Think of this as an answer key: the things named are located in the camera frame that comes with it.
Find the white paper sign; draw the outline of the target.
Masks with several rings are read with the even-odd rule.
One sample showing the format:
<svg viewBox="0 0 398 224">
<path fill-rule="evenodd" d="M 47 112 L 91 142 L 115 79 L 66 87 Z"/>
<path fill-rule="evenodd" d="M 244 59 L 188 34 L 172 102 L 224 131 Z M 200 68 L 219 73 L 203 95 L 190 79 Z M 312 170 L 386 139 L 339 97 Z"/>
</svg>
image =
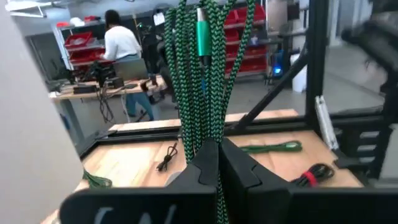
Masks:
<svg viewBox="0 0 398 224">
<path fill-rule="evenodd" d="M 165 22 L 165 16 L 163 12 L 156 12 L 152 17 L 155 26 L 162 25 Z"/>
</svg>

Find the silver metal bar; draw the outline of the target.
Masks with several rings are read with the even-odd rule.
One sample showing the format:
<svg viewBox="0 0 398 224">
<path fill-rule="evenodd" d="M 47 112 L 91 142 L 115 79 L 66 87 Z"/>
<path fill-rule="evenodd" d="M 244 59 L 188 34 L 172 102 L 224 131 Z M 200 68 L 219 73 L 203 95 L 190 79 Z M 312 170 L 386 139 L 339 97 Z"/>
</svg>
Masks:
<svg viewBox="0 0 398 224">
<path fill-rule="evenodd" d="M 339 149 L 338 141 L 331 122 L 330 114 L 323 95 L 315 97 L 315 110 L 318 117 L 320 131 L 325 144 L 332 151 Z"/>
</svg>

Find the black aluminium table frame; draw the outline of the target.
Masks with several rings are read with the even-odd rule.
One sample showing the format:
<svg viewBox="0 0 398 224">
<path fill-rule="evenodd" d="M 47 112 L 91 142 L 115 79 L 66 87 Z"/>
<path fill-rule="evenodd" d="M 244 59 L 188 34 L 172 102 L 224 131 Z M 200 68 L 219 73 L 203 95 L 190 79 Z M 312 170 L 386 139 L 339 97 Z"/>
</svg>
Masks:
<svg viewBox="0 0 398 224">
<path fill-rule="evenodd" d="M 226 135 L 247 134 L 255 125 L 255 117 L 303 68 L 309 70 L 306 112 L 302 117 L 276 122 L 274 131 L 311 129 L 321 134 L 315 110 L 315 97 L 323 93 L 325 28 L 329 0 L 310 0 L 309 27 L 305 32 L 306 41 L 298 59 L 283 73 L 279 83 L 249 113 L 234 123 L 226 124 L 226 110 L 243 61 L 255 9 L 254 0 L 247 0 L 243 38 L 232 71 L 226 76 L 224 23 L 235 2 L 236 0 L 228 0 L 223 7 L 218 7 L 214 0 L 201 0 L 197 11 L 204 15 L 204 21 L 200 21 L 198 16 L 194 15 L 194 10 L 187 6 L 187 0 L 180 0 L 177 7 L 166 12 L 165 58 L 179 105 L 180 127 L 171 131 L 152 128 L 148 132 L 109 133 L 89 143 L 80 153 L 81 159 L 92 154 L 99 143 L 123 143 L 135 140 L 141 142 L 153 140 L 156 137 L 180 136 L 185 158 L 191 162 L 206 139 L 211 138 L 220 144 Z M 333 128 L 335 124 L 344 127 L 343 135 L 349 138 L 356 137 L 354 128 L 380 133 L 384 125 L 382 110 L 330 114 L 330 118 Z M 362 184 L 369 182 L 371 179 L 368 177 L 369 166 L 372 162 L 360 162 L 358 156 L 350 156 L 348 151 L 340 145 L 334 152 L 337 155 L 335 161 L 337 168 L 350 171 Z"/>
</svg>

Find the black box on desk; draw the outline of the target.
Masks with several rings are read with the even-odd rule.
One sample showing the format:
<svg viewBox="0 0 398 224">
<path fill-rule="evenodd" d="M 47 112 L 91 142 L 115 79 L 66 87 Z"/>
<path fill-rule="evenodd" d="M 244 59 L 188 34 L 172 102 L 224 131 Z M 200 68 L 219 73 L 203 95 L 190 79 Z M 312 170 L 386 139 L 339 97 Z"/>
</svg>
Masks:
<svg viewBox="0 0 398 224">
<path fill-rule="evenodd" d="M 73 93 L 75 95 L 86 94 L 86 93 L 95 93 L 98 91 L 96 85 L 78 85 L 73 88 Z"/>
</svg>

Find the wooden desk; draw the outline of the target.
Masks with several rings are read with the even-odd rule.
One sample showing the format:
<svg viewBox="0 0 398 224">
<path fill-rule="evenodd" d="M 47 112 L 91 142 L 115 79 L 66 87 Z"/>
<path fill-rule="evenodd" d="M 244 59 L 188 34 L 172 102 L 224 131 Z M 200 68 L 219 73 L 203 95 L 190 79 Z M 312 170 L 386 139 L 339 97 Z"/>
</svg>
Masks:
<svg viewBox="0 0 398 224">
<path fill-rule="evenodd" d="M 70 125 L 70 135 L 75 143 L 79 143 L 84 140 L 85 135 L 81 128 L 81 124 L 78 120 L 78 116 L 75 113 L 71 100 L 85 99 L 85 98 L 96 98 L 99 91 L 91 93 L 77 93 L 73 92 L 73 89 L 78 85 L 64 85 L 61 87 L 61 92 L 51 91 L 49 98 L 53 101 L 61 101 L 61 107 L 65 111 L 67 119 Z M 123 99 L 127 94 L 132 93 L 147 93 L 153 95 L 162 90 L 166 90 L 167 84 L 160 75 L 155 76 L 155 80 L 128 80 L 124 82 L 124 86 L 117 89 L 106 89 L 106 96 L 114 97 L 120 96 Z"/>
</svg>

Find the white cylindrical lamp shade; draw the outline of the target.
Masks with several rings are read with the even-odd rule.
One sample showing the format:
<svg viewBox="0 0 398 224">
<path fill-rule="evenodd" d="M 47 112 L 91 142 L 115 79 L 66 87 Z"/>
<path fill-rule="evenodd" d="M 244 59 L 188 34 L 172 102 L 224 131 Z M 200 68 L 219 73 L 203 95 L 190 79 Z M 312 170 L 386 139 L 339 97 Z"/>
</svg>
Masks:
<svg viewBox="0 0 398 224">
<path fill-rule="evenodd" d="M 40 224 L 82 175 L 25 38 L 0 4 L 0 224 Z"/>
</svg>

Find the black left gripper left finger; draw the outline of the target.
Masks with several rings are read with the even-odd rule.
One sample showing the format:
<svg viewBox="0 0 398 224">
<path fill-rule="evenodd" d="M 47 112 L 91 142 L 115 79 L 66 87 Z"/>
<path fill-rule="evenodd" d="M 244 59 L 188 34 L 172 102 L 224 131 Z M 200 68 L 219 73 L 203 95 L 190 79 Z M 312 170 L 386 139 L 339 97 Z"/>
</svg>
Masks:
<svg viewBox="0 0 398 224">
<path fill-rule="evenodd" d="M 216 224 L 218 164 L 208 138 L 169 185 L 75 192 L 60 207 L 61 224 Z"/>
</svg>

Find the metal shelf with red bins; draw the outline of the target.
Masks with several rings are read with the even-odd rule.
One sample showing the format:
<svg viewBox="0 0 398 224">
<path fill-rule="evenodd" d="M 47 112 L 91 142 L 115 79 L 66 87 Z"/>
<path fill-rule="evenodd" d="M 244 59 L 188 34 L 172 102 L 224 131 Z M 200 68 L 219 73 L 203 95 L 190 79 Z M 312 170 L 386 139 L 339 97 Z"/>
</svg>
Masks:
<svg viewBox="0 0 398 224">
<path fill-rule="evenodd" d="M 69 70 L 99 59 L 93 52 L 104 52 L 104 43 L 95 29 L 103 28 L 103 25 L 104 19 L 100 16 L 73 17 L 69 21 L 56 23 L 53 33 L 62 60 Z"/>
<path fill-rule="evenodd" d="M 238 55 L 238 49 L 243 38 L 243 30 L 246 24 L 247 7 L 232 9 L 224 23 L 226 37 L 226 76 L 232 71 L 234 61 Z M 265 72 L 267 69 L 267 37 L 264 28 L 266 13 L 264 8 L 255 3 L 254 19 L 251 33 L 246 44 L 243 61 L 239 73 Z"/>
</svg>

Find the person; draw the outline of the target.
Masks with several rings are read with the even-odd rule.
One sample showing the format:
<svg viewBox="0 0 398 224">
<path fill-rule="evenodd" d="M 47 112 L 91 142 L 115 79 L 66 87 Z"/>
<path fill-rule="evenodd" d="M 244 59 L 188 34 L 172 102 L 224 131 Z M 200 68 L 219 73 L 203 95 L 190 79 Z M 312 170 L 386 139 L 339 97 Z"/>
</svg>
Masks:
<svg viewBox="0 0 398 224">
<path fill-rule="evenodd" d="M 104 21 L 106 29 L 104 34 L 105 52 L 101 55 L 101 58 L 115 62 L 129 62 L 140 59 L 142 47 L 133 31 L 122 26 L 119 13 L 113 9 L 107 10 L 104 14 Z M 125 106 L 130 117 L 136 115 L 136 103 L 146 110 L 150 121 L 155 120 L 152 105 L 144 92 L 126 96 Z"/>
</svg>

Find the grey laptop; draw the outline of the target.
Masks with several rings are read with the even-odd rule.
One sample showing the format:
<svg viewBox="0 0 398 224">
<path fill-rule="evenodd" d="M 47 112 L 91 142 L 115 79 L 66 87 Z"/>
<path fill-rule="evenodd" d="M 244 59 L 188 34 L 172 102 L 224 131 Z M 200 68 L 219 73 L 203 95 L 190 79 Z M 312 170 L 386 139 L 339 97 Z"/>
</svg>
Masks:
<svg viewBox="0 0 398 224">
<path fill-rule="evenodd" d="M 118 77 L 123 80 L 145 80 L 148 79 L 148 71 L 143 59 L 116 62 L 113 64 Z"/>
</svg>

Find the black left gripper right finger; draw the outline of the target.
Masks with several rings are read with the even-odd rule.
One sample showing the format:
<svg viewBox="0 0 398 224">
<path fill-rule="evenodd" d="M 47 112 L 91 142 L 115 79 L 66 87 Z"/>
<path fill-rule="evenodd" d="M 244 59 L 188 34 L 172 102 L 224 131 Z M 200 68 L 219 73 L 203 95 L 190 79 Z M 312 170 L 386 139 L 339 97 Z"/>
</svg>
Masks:
<svg viewBox="0 0 398 224">
<path fill-rule="evenodd" d="M 299 187 L 227 138 L 220 175 L 230 224 L 398 224 L 398 189 Z"/>
</svg>

